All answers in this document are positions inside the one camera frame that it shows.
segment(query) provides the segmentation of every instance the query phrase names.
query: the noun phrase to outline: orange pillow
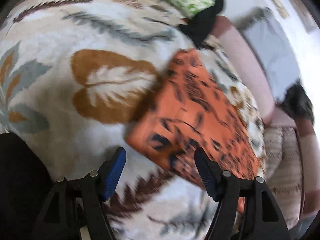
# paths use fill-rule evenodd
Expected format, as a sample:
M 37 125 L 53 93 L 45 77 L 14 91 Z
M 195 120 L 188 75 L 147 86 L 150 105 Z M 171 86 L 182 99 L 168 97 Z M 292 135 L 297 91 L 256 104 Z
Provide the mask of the orange pillow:
M 169 76 L 127 142 L 163 169 L 204 188 L 193 157 L 202 147 L 211 160 L 244 179 L 254 179 L 254 155 L 236 109 L 199 60 L 195 49 L 180 50 Z M 243 211 L 244 202 L 239 202 Z

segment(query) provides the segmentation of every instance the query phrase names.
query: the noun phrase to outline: gray surface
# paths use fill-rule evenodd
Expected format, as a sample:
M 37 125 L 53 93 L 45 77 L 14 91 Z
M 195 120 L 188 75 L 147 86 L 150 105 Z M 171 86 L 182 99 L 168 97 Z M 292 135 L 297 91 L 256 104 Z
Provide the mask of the gray surface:
M 264 8 L 240 31 L 260 61 L 275 101 L 283 102 L 300 70 L 280 23 L 269 8 Z

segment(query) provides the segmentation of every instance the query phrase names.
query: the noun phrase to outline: metal screw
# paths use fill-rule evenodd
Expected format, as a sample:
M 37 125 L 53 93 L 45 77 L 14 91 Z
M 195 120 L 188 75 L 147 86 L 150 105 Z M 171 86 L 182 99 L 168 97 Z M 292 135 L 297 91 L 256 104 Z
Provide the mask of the metal screw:
M 230 171 L 223 171 L 222 175 L 225 177 L 230 177 L 231 176 L 231 172 Z
M 64 177 L 57 178 L 57 182 L 63 182 L 63 181 L 64 181 Z
M 263 177 L 256 177 L 256 181 L 259 182 L 259 183 L 263 183 L 264 182 L 264 179 Z
M 91 171 L 89 173 L 90 177 L 97 177 L 99 175 L 99 172 L 98 171 Z

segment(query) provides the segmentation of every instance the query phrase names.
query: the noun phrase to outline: orange cloth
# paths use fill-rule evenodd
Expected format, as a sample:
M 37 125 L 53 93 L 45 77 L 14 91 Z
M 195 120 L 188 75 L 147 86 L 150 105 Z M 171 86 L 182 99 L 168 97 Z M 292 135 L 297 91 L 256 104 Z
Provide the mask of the orange cloth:
M 193 157 L 202 147 L 223 170 L 253 179 L 259 167 L 236 109 L 199 60 L 195 49 L 180 50 L 169 76 L 127 142 L 163 169 L 204 188 Z M 243 211 L 244 201 L 238 210 Z

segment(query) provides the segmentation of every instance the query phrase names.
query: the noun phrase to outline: floral bedspread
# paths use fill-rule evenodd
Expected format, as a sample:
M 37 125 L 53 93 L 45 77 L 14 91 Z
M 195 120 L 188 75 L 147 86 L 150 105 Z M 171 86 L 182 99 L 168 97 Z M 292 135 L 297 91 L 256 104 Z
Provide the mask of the floral bedspread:
M 116 194 L 103 205 L 118 239 L 203 239 L 217 208 L 124 141 L 173 55 L 194 47 L 175 27 L 182 18 L 165 0 L 25 0 L 0 30 L 0 122 L 53 179 L 83 177 L 126 149 Z M 251 93 L 214 37 L 200 54 L 247 125 L 262 175 L 263 126 Z

